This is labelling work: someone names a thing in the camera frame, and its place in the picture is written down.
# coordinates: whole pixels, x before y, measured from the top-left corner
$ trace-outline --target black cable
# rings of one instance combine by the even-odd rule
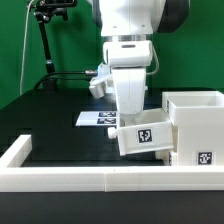
[[[51,72],[43,76],[42,79],[48,78],[54,75],[85,75],[85,74],[86,74],[85,71]]]
[[[39,86],[41,85],[42,82],[47,81],[47,80],[67,80],[67,81],[90,81],[88,78],[77,78],[77,79],[67,79],[67,78],[42,78],[39,82],[35,84],[33,87],[34,90],[37,90]]]
[[[83,75],[83,74],[86,74],[85,71],[66,71],[66,72],[51,72],[51,73],[48,73],[47,75],[43,76],[36,84],[35,86],[33,87],[33,89],[37,90],[40,86],[40,84],[43,82],[43,81],[46,81],[47,79],[53,79],[51,78],[52,76],[55,76],[55,75]]]

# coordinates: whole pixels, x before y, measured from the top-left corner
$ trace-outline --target green backdrop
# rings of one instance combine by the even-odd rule
[[[0,108],[19,96],[26,4],[25,0],[0,1]],[[223,7],[223,0],[191,0],[190,16],[178,31],[153,36],[160,71],[148,80],[149,86],[224,87]],[[78,7],[68,11],[68,22],[54,17],[46,26],[56,70],[95,69],[102,60],[102,41],[92,22],[91,6],[79,0]],[[31,14],[24,91],[44,74],[40,33]],[[61,86],[88,88],[88,83],[63,82]]]

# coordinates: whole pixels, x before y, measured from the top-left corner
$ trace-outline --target white robot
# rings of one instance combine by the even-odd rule
[[[92,4],[95,23],[102,27],[101,36],[106,39],[103,46],[105,64],[99,66],[98,77],[90,82],[90,91],[95,98],[100,98],[114,89],[119,114],[117,129],[109,128],[109,137],[118,137],[121,155],[172,148],[172,133],[168,137],[160,136],[161,141],[166,138],[165,147],[161,144],[150,146],[145,141],[141,144],[141,139],[152,140],[151,135],[156,134],[156,129],[145,126],[149,122],[145,117],[151,115],[143,112],[146,76],[159,69],[153,44],[147,38],[154,32],[175,31],[189,14],[190,0],[88,2]],[[147,73],[146,68],[151,65],[153,56],[156,69]],[[133,138],[138,139],[136,143],[132,142]]]

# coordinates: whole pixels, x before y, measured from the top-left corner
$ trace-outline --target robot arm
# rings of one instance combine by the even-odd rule
[[[134,125],[144,105],[146,67],[153,47],[147,35],[173,32],[189,13],[189,0],[92,0],[93,18],[102,28],[104,61],[110,67],[117,110],[125,126]],[[90,90],[96,91],[95,80]]]

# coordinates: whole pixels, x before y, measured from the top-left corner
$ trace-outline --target white block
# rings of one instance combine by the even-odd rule
[[[0,168],[20,167],[31,150],[31,136],[21,135],[1,157]]]
[[[224,127],[179,127],[177,164],[183,166],[206,165],[199,161],[200,155],[205,153],[211,157],[211,161],[207,165],[224,165],[223,136]]]
[[[105,191],[221,190],[223,172],[223,166],[116,169],[105,174]]]
[[[162,109],[143,111],[134,126],[121,126],[117,132],[120,154],[173,148],[171,122]]]
[[[5,168],[0,192],[104,191],[104,172],[97,168]]]

